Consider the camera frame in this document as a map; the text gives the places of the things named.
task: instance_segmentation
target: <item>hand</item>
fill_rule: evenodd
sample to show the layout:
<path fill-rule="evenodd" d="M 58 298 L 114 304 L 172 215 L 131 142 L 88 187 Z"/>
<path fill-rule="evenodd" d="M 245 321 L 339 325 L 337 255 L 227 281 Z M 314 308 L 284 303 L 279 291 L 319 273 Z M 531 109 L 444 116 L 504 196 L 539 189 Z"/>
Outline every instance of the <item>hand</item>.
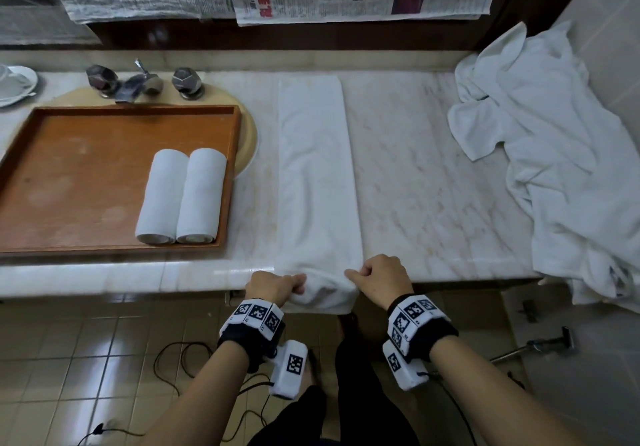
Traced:
<path fill-rule="evenodd" d="M 397 257 L 379 254 L 367 260 L 360 272 L 347 269 L 344 275 L 385 311 L 397 297 L 413 293 L 411 280 Z"/>
<path fill-rule="evenodd" d="M 302 294 L 305 291 L 305 274 L 295 276 L 276 276 L 271 272 L 257 271 L 246 283 L 245 299 L 260 298 L 281 308 L 292 292 Z"/>

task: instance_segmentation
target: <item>black pants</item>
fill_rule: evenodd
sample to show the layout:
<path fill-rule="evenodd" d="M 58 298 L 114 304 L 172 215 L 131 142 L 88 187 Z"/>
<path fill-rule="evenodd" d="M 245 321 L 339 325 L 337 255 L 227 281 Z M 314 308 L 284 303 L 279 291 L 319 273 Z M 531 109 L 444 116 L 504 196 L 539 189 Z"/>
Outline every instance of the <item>black pants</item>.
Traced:
<path fill-rule="evenodd" d="M 335 354 L 340 444 L 419 446 L 409 421 L 388 399 L 356 340 L 346 339 Z M 297 402 L 256 434 L 248 446 L 315 445 L 322 433 L 326 395 L 311 386 Z"/>

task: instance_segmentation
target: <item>cup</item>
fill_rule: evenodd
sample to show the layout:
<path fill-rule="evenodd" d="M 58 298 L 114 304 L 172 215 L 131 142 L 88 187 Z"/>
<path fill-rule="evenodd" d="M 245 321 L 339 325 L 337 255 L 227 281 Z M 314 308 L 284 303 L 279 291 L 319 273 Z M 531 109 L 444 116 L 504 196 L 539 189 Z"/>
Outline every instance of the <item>cup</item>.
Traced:
<path fill-rule="evenodd" d="M 20 73 L 12 72 L 6 65 L 0 65 L 0 99 L 11 99 L 24 94 L 31 83 Z"/>

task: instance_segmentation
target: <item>person's left hand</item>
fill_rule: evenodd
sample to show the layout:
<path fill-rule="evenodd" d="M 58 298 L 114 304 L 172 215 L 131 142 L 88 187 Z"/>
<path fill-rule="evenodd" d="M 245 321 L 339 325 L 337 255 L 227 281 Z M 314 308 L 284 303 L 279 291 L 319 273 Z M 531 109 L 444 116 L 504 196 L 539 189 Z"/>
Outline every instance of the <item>person's left hand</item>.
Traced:
<path fill-rule="evenodd" d="M 277 276 L 271 272 L 257 271 L 246 283 L 245 299 L 260 298 L 281 308 L 291 293 L 302 294 L 305 291 L 306 274 L 295 276 Z"/>

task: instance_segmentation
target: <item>rolled towel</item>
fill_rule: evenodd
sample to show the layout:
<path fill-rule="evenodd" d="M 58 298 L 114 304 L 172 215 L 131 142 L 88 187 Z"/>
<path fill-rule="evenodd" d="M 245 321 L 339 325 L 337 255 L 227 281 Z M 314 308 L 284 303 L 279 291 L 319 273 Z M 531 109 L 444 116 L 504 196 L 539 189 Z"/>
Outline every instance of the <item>rolled towel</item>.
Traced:
<path fill-rule="evenodd" d="M 226 169 L 220 151 L 203 147 L 191 153 L 178 217 L 181 244 L 208 244 L 217 237 Z"/>
<path fill-rule="evenodd" d="M 174 149 L 156 152 L 136 225 L 136 239 L 144 244 L 172 244 L 180 214 L 189 158 Z"/>

